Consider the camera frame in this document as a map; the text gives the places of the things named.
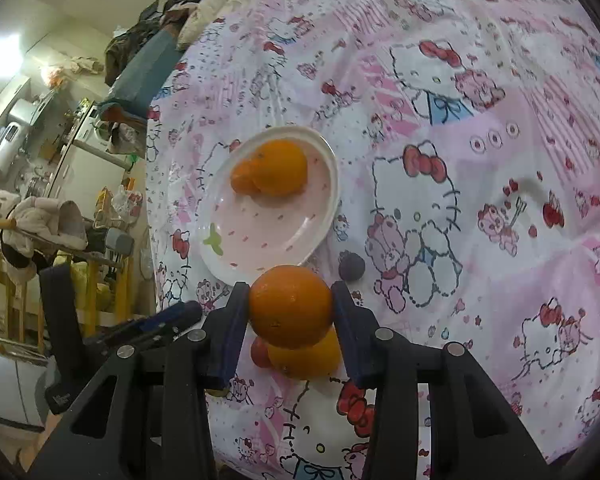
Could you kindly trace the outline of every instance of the blanket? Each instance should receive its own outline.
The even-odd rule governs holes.
[[[600,34],[577,0],[244,0],[201,31],[152,103],[147,206],[157,301],[221,308],[196,207],[229,153],[268,126],[330,143],[343,184],[307,262],[339,259],[380,325],[456,340],[547,460],[600,413]],[[292,381],[253,365],[246,335],[218,458],[251,478],[358,480],[374,392],[344,368]],[[418,388],[418,474],[430,474]]]

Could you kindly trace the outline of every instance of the red fruit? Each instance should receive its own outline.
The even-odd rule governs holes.
[[[269,360],[267,344],[261,337],[257,337],[251,343],[251,360],[258,368],[272,368],[273,366]]]

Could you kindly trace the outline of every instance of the screw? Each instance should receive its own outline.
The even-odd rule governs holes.
[[[202,341],[206,337],[206,332],[201,328],[195,328],[191,332],[187,334],[187,339],[189,341]]]
[[[394,331],[390,328],[381,326],[376,330],[376,339],[379,339],[380,341],[389,341],[389,339],[391,339],[393,336]]]
[[[446,346],[446,351],[455,357],[460,357],[462,354],[464,354],[464,346],[462,346],[460,343],[449,343]]]
[[[136,349],[133,348],[131,345],[122,345],[120,348],[118,348],[116,354],[118,354],[118,357],[120,357],[121,359],[127,359],[131,357],[135,351]]]

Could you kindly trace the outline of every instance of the plate rim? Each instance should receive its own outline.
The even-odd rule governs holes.
[[[314,251],[320,246],[320,244],[329,234],[329,230],[338,211],[338,204],[340,201],[340,167],[338,165],[338,159],[336,158],[333,149],[327,140],[320,134],[320,132],[309,128],[308,126],[300,126],[298,124],[286,124],[284,126],[272,126],[270,128],[266,128],[265,130],[255,134],[253,137],[250,137],[242,142],[240,146],[221,164],[216,171],[216,174],[221,172],[224,173],[225,171],[230,172],[233,167],[235,167],[240,161],[244,160],[247,156],[249,156],[250,153],[254,152],[265,142],[273,139],[284,139],[287,137],[297,138],[299,140],[309,142],[312,146],[314,146],[314,148],[318,149],[318,151],[322,153],[325,159],[325,164],[329,170],[331,183],[329,206],[323,222],[317,227],[317,236],[315,237],[317,241],[315,244],[312,244],[308,247],[307,254],[300,262],[295,264],[300,266],[304,264],[309,257],[311,257]],[[196,221],[195,227],[195,243],[198,247],[198,254],[200,255],[202,262],[205,264],[209,272],[211,272],[211,274],[218,280],[221,280],[229,285],[233,285],[235,282],[239,281],[244,281],[251,285],[257,279],[257,277],[253,279],[247,279],[247,275],[245,273],[238,269],[229,268],[228,264],[222,264],[220,259],[215,257],[215,254],[213,256],[211,255],[212,249],[203,244],[203,240],[205,240],[209,234],[209,225],[204,225],[202,219],[210,217],[210,208],[212,207],[213,202],[211,197],[214,196],[212,190],[214,184],[216,184],[216,187],[219,186],[219,184],[217,184],[218,181],[216,181],[216,174],[209,181],[209,184],[205,190],[205,195],[200,201],[200,204],[198,204],[198,220]]]

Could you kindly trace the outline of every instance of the orange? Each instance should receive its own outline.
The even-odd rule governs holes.
[[[315,345],[331,326],[331,291],[305,267],[273,267],[251,285],[249,320],[273,346]]]
[[[251,178],[252,173],[251,159],[243,160],[233,168],[231,172],[231,187],[236,193],[255,195],[260,192],[253,183],[253,179]]]
[[[269,360],[273,367],[287,377],[298,380],[329,375],[337,370],[342,360],[338,336],[333,326],[317,344],[287,350],[269,345]]]
[[[266,142],[256,150],[251,162],[253,183],[264,194],[286,196],[301,191],[306,184],[306,156],[291,140]]]

